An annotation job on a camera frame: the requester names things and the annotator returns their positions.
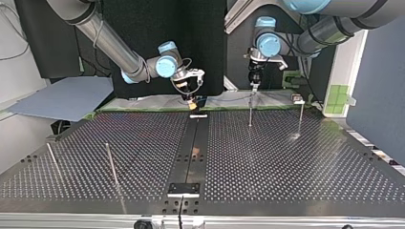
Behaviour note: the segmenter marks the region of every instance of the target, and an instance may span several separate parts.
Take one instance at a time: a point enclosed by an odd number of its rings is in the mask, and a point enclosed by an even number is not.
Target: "metal frame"
[[[149,220],[155,229],[179,228],[178,217],[139,215],[0,214],[0,228],[133,228],[137,220]],[[405,219],[386,218],[247,218],[181,217],[185,228],[402,228]]]
[[[225,17],[225,32],[231,34],[254,11],[265,5],[275,5],[287,13],[292,20],[300,24],[301,15],[288,8],[279,0],[238,0]]]

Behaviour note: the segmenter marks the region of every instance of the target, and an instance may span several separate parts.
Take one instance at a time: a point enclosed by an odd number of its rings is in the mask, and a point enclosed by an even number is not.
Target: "end effector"
[[[268,63],[276,63],[280,71],[288,68],[286,61],[279,55],[282,44],[280,38],[274,34],[275,27],[276,19],[259,17],[253,33],[252,47],[245,55],[245,58],[250,59],[248,77],[254,93],[262,83],[264,69]]]

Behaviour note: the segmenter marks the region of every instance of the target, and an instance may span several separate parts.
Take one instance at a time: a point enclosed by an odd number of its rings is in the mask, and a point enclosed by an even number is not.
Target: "metal pin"
[[[111,150],[110,150],[110,144],[105,143],[105,149],[107,150],[107,155],[108,155],[108,158],[110,159],[110,165],[111,165],[111,170],[113,171],[114,180],[116,182],[116,185],[119,185],[118,177],[117,177],[117,173],[116,173],[116,166],[114,165],[113,155],[111,154]]]
[[[300,123],[303,121],[304,105],[305,105],[305,103],[303,103],[303,104],[301,105]]]
[[[47,143],[47,146],[48,146],[48,150],[49,150],[49,152],[50,152],[50,154],[51,154],[51,157],[52,157],[52,160],[53,160],[53,163],[57,163],[57,161],[56,161],[56,157],[54,157],[54,154],[53,154],[53,150],[52,150],[52,147],[51,147],[51,144],[50,143]]]
[[[251,94],[250,98],[249,98],[249,110],[250,110],[249,127],[251,127],[252,126],[252,116],[253,116],[253,94]]]
[[[303,122],[304,106],[305,103],[301,105],[300,122],[298,123],[298,135],[301,135],[301,124]]]

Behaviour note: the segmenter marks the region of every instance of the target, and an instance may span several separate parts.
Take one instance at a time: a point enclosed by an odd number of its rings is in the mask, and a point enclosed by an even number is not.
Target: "small white object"
[[[357,103],[357,100],[355,98],[349,96],[348,104],[354,107],[356,103]]]

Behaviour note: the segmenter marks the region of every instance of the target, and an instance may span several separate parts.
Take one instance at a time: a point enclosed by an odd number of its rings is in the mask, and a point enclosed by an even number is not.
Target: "white wall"
[[[367,41],[368,31],[360,31],[353,38],[344,44],[337,46],[333,66],[330,73],[330,81],[325,98],[326,108],[330,95],[331,85],[349,86],[349,96],[352,96],[354,85],[360,69],[361,59]],[[348,115],[349,105],[346,105],[343,114],[325,114],[327,117],[346,117]]]
[[[0,0],[15,8],[12,0]],[[18,20],[4,10],[14,26]],[[0,58],[21,53],[26,43],[0,14]],[[0,174],[21,158],[40,148],[52,133],[53,120],[10,114],[4,110],[16,100],[46,87],[39,75],[31,51],[12,60],[0,61]]]
[[[14,7],[13,0],[0,1]],[[21,29],[15,16],[8,10],[4,12],[14,26]],[[0,14],[0,59],[21,53],[26,45]],[[39,75],[31,51],[15,59],[0,61],[0,104],[44,87],[46,87],[45,80]]]

